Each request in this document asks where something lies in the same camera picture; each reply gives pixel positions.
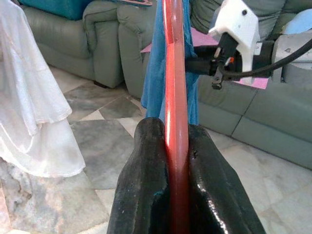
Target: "red metal bar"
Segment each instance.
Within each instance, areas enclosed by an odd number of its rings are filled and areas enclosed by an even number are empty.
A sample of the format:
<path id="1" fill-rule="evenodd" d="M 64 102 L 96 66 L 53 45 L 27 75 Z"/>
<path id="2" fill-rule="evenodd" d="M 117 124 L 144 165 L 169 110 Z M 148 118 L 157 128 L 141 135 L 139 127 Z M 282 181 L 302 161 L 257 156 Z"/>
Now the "red metal bar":
<path id="1" fill-rule="evenodd" d="M 166 147 L 171 193 L 171 234 L 189 233 L 188 116 L 182 0 L 163 0 L 166 57 Z"/>

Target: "gray leather sofa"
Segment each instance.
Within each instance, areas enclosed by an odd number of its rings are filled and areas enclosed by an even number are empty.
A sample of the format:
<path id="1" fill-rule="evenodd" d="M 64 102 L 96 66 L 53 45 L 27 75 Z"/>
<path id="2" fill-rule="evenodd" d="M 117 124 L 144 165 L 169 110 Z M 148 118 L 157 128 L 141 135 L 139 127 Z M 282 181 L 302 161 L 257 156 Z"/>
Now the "gray leather sofa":
<path id="1" fill-rule="evenodd" d="M 118 45 L 118 5 L 93 1 L 82 20 L 23 6 L 48 64 L 110 88 L 123 82 Z"/>
<path id="2" fill-rule="evenodd" d="M 222 0 L 193 0 L 191 22 L 207 33 L 214 9 Z M 261 38 L 281 32 L 282 26 L 310 0 L 245 0 L 259 17 Z M 118 8 L 119 45 L 124 77 L 130 94 L 141 97 L 149 54 L 141 54 L 152 41 L 153 8 Z M 299 88 L 270 79 L 266 90 L 224 83 L 211 88 L 211 77 L 199 80 L 200 124 L 278 157 L 312 169 L 312 87 Z"/>

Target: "pink sheet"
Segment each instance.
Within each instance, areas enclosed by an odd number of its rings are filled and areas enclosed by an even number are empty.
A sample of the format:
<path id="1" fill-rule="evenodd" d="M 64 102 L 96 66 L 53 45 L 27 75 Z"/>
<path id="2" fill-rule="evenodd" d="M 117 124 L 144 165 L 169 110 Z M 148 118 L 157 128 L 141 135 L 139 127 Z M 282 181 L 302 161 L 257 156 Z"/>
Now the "pink sheet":
<path id="1" fill-rule="evenodd" d="M 194 28 L 191 28 L 192 32 L 192 38 L 193 38 L 193 45 L 194 46 L 201 46 L 201 45 L 218 45 L 218 42 L 213 39 L 208 34 L 203 34 L 199 31 L 197 31 Z M 149 44 L 147 47 L 145 47 L 143 50 L 141 50 L 141 53 L 147 53 L 150 52 L 152 49 L 152 44 Z M 257 89 L 266 89 L 268 85 L 269 79 L 267 78 L 255 78 L 254 82 L 251 87 L 257 88 Z M 243 81 L 235 81 L 235 83 L 245 85 L 243 84 Z"/>

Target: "white fabric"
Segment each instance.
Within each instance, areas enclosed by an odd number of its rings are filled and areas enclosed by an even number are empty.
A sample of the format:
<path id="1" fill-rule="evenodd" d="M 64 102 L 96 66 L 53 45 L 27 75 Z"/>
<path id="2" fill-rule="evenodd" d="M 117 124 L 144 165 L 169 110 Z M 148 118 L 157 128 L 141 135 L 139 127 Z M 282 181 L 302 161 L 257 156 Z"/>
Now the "white fabric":
<path id="1" fill-rule="evenodd" d="M 85 163 L 64 95 L 21 8 L 0 0 L 0 156 L 35 176 L 74 176 Z"/>

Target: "black cable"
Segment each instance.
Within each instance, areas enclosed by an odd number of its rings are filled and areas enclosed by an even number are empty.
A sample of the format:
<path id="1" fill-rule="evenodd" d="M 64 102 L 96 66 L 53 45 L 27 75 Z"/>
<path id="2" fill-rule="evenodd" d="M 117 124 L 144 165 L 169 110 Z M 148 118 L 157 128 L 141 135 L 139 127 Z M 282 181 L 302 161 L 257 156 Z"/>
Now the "black cable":
<path id="1" fill-rule="evenodd" d="M 293 52 L 291 55 L 279 60 L 278 62 L 275 62 L 271 65 L 267 65 L 264 67 L 261 67 L 259 69 L 253 70 L 253 71 L 248 71 L 248 72 L 230 72 L 230 71 L 226 71 L 224 69 L 224 61 L 220 61 L 219 65 L 219 70 L 220 72 L 227 77 L 254 77 L 256 75 L 265 73 L 265 72 L 270 72 L 273 71 L 277 68 L 280 68 L 292 61 L 294 61 L 295 59 L 299 58 L 300 56 L 302 56 L 303 54 L 305 54 L 306 52 L 308 52 L 310 49 L 312 49 L 312 39 L 309 40 L 306 44 L 304 44 L 302 47 L 300 47 L 298 50 L 296 50 L 295 52 Z"/>

